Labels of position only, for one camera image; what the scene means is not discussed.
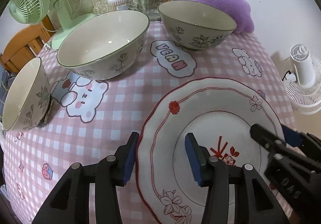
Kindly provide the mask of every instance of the tablecloth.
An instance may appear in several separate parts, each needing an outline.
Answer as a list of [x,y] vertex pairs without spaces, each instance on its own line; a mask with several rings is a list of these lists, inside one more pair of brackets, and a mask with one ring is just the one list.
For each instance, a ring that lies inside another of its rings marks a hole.
[[[6,135],[5,180],[23,224],[31,223],[72,163],[94,164],[114,154],[132,131],[141,132],[162,96],[192,79],[213,76],[242,82],[266,99],[281,123],[295,128],[280,76],[254,34],[231,34],[216,48],[191,51],[171,41],[161,22],[151,22],[137,62],[105,81],[90,81],[60,67],[56,55],[52,49],[39,53],[54,97],[48,123]],[[91,101],[79,109],[77,96],[85,93]],[[156,223],[138,194],[135,172],[117,192],[124,224]],[[95,223],[93,186],[89,208],[90,222]]]

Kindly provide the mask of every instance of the red floral plate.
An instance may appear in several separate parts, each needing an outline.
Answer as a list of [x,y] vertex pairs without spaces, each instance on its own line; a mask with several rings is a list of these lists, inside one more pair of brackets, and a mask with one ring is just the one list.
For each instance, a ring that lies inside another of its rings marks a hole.
[[[191,172],[184,145],[190,132],[211,155],[229,165],[250,163],[269,184],[268,153],[249,133],[255,123],[284,138],[270,105],[234,80],[192,80],[164,96],[144,123],[136,163],[138,190],[156,220],[201,223],[207,188],[198,187]],[[234,223],[234,196],[230,185],[228,223]]]

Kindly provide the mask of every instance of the black cable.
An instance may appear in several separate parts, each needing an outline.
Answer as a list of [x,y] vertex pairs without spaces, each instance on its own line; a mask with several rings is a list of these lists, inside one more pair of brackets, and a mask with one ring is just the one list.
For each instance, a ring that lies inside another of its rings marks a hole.
[[288,71],[285,73],[284,77],[282,78],[282,81],[284,81],[285,76],[286,76],[287,74],[291,75],[292,73],[291,73],[291,71],[290,71],[290,70],[288,70]]

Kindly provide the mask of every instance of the ceramic bowl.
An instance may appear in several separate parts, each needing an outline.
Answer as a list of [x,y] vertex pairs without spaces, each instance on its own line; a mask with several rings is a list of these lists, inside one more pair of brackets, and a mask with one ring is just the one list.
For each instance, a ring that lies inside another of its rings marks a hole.
[[62,42],[57,61],[91,80],[105,80],[128,69],[142,51],[149,18],[138,11],[106,13],[81,24]]
[[170,1],[158,10],[170,36],[187,48],[216,47],[236,29],[229,15],[199,2]]
[[30,60],[14,79],[3,108],[3,128],[26,132],[45,116],[50,100],[49,81],[41,58]]

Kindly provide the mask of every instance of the bowl rim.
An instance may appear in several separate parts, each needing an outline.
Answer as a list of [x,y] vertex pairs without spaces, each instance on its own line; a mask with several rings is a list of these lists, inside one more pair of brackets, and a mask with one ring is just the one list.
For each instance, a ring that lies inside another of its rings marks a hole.
[[[161,5],[163,5],[163,4],[168,4],[168,3],[170,3],[170,2],[175,2],[175,1],[195,2],[195,3],[199,3],[199,4],[202,4],[202,5],[209,6],[209,7],[213,8],[213,9],[216,9],[216,10],[218,10],[219,12],[222,12],[223,14],[227,15],[228,17],[230,17],[230,18],[234,21],[235,28],[233,28],[233,29],[218,29],[218,28],[200,26],[200,25],[196,25],[196,24],[189,23],[189,22],[181,21],[181,20],[176,19],[176,18],[172,18],[172,17],[170,17],[170,16],[162,13],[162,12],[159,10],[159,8],[160,8]],[[161,5],[158,6],[158,12],[159,12],[160,14],[162,14],[163,16],[166,16],[166,17],[168,17],[168,18],[171,18],[171,19],[173,19],[173,20],[176,20],[176,21],[179,21],[179,22],[182,22],[182,23],[185,23],[185,24],[189,24],[189,25],[191,25],[191,26],[196,26],[196,27],[201,27],[201,28],[207,28],[207,29],[217,30],[217,31],[234,31],[234,30],[236,29],[236,27],[237,27],[237,24],[236,24],[235,20],[234,20],[230,15],[226,14],[225,12],[223,12],[223,11],[221,11],[221,10],[219,10],[219,9],[211,6],[211,5],[205,4],[205,3],[201,3],[201,2],[198,2],[198,1],[188,1],[188,0],[174,0],[174,1],[164,2],[164,3],[162,3]]]
[[10,128],[8,129],[8,130],[6,130],[5,128],[4,128],[4,124],[2,124],[2,126],[3,126],[3,129],[5,130],[5,131],[10,131],[10,129],[12,129],[12,127],[15,125],[15,123],[17,122],[17,120],[18,120],[18,117],[19,117],[19,115],[21,114],[21,111],[23,110],[23,108],[25,107],[25,105],[26,105],[26,101],[27,101],[27,99],[28,99],[28,97],[29,97],[29,95],[30,95],[30,92],[31,92],[31,89],[33,88],[33,86],[34,86],[34,84],[35,84],[35,81],[36,81],[36,78],[37,78],[37,76],[38,76],[38,74],[39,74],[39,71],[40,71],[40,68],[41,68],[41,65],[42,65],[42,59],[40,58],[40,57],[35,57],[35,58],[33,58],[33,59],[31,59],[31,60],[34,60],[34,59],[40,59],[40,64],[39,64],[39,68],[38,68],[38,71],[37,71],[37,74],[36,74],[36,77],[35,77],[35,79],[33,80],[33,84],[31,85],[31,87],[30,87],[30,90],[29,90],[29,93],[28,93],[28,95],[27,95],[27,97],[26,97],[26,99],[25,99],[25,101],[23,102],[23,105],[22,105],[22,107],[21,107],[21,109],[20,109],[20,111],[19,111],[19,113],[18,113],[18,115],[17,115],[17,117],[16,117],[16,119],[14,120],[14,122],[13,122],[13,124],[10,126]]
[[[111,14],[111,13],[114,13],[114,12],[118,12],[118,11],[135,11],[135,10],[117,10],[117,11],[112,11],[112,12],[104,13],[104,14],[99,15],[99,16],[97,16],[97,17],[91,18],[90,20],[95,19],[95,18],[99,18],[99,17],[102,17],[102,16],[105,16],[105,15],[108,15],[108,14]],[[123,50],[125,47],[131,45],[131,44],[132,44],[136,39],[138,39],[141,35],[145,34],[146,31],[148,30],[149,26],[150,26],[150,19],[149,19],[149,17],[148,17],[145,13],[142,13],[142,12],[140,12],[140,11],[135,11],[135,12],[143,14],[143,15],[148,19],[148,24],[147,24],[146,28],[144,29],[144,31],[143,31],[141,34],[139,34],[137,37],[135,37],[132,41],[130,41],[130,42],[127,43],[126,45],[120,47],[119,49],[117,49],[117,50],[115,50],[115,51],[113,51],[113,52],[111,52],[111,53],[109,53],[109,54],[107,54],[107,55],[104,55],[104,56],[102,56],[102,57],[100,57],[100,58],[97,58],[97,59],[95,59],[95,60],[89,61],[89,62],[84,63],[84,64],[78,64],[78,65],[73,65],[73,66],[66,66],[66,65],[63,65],[62,63],[59,62],[59,60],[58,60],[58,54],[59,54],[59,51],[60,51],[61,46],[63,45],[63,43],[65,42],[65,40],[68,38],[68,36],[67,36],[67,37],[63,40],[63,42],[61,43],[61,45],[60,45],[60,47],[59,47],[59,49],[58,49],[58,51],[57,51],[57,57],[56,57],[56,59],[57,59],[58,64],[59,64],[60,66],[62,66],[62,67],[65,67],[65,68],[82,67],[82,66],[85,66],[85,65],[94,63],[94,62],[96,62],[96,61],[99,61],[99,60],[101,60],[102,58],[108,57],[108,56],[110,56],[110,55],[112,55],[112,54],[114,54],[114,53],[116,53],[116,52],[119,52],[119,51]]]

